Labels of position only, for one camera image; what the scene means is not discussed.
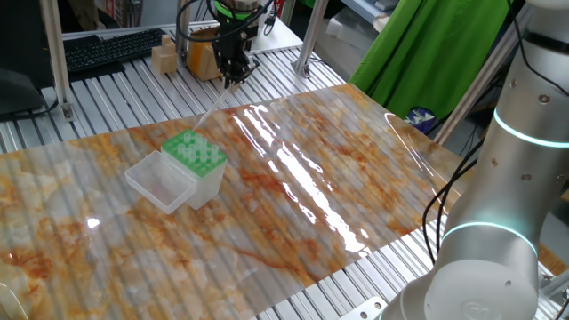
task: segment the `plastic sheet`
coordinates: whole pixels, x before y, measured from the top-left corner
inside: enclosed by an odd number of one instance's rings
[[[220,193],[162,214],[124,171],[195,124],[1,155],[0,284],[21,304],[3,290],[3,309],[248,319],[417,228],[459,163],[345,84],[212,113],[197,131],[228,157]]]

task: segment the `green cloth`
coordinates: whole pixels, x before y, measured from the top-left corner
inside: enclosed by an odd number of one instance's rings
[[[499,0],[401,0],[349,80],[405,118],[444,118],[485,62],[508,12]]]

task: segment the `transparent lid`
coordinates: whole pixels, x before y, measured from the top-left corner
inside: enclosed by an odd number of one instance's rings
[[[124,174],[133,188],[166,214],[196,193],[196,181],[159,151],[152,152]]]

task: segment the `metal frame post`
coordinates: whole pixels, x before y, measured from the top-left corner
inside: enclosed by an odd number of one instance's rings
[[[517,15],[517,21],[519,23],[519,27],[522,30],[530,22],[530,19],[532,18],[534,12],[535,9],[532,5],[524,4],[524,7]],[[443,125],[443,128],[441,128],[441,131],[438,132],[437,136],[434,139],[437,144],[442,146],[445,144],[445,142],[448,141],[462,120],[464,120],[469,111],[474,107],[474,103],[480,96],[480,93],[484,90],[485,87],[488,86],[496,74],[496,71],[501,67],[502,64],[504,64],[504,61],[514,51],[514,48],[516,48],[516,46],[517,33],[515,26],[512,23],[490,55],[490,58],[488,58],[484,66],[480,69],[480,72],[478,72],[477,77],[474,79],[469,89],[466,91],[466,93],[464,93],[464,96],[462,96],[459,104],[446,120],[445,125]]]
[[[299,59],[293,62],[294,73],[303,77],[310,77],[309,58],[314,50],[314,44],[317,42],[318,30],[322,24],[328,0],[317,0],[314,9],[310,15],[309,27],[306,30],[304,41],[302,42],[301,55]]]
[[[60,103],[63,117],[67,121],[75,121],[75,113],[71,105],[71,89],[69,87],[68,64],[63,50],[63,35],[61,34],[60,11],[57,1],[41,0],[44,15],[45,34],[52,59],[52,72],[55,80],[55,91]]]
[[[178,0],[178,10],[188,2],[189,0]],[[190,8],[188,8],[182,15],[180,19],[181,31],[187,35],[189,33],[189,20],[190,20]],[[185,64],[184,55],[188,52],[188,40],[180,35],[178,29],[176,28],[176,52],[178,57],[182,59],[182,63]]]

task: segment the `wooden block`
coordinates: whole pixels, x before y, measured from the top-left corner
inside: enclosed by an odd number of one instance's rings
[[[172,39],[168,35],[162,35],[162,46],[165,46],[167,44],[173,44]]]
[[[164,53],[175,54],[176,44],[173,41],[170,41],[168,44],[162,44],[162,49]]]
[[[152,67],[160,74],[175,72],[178,69],[178,56],[168,53],[164,47],[152,48]]]

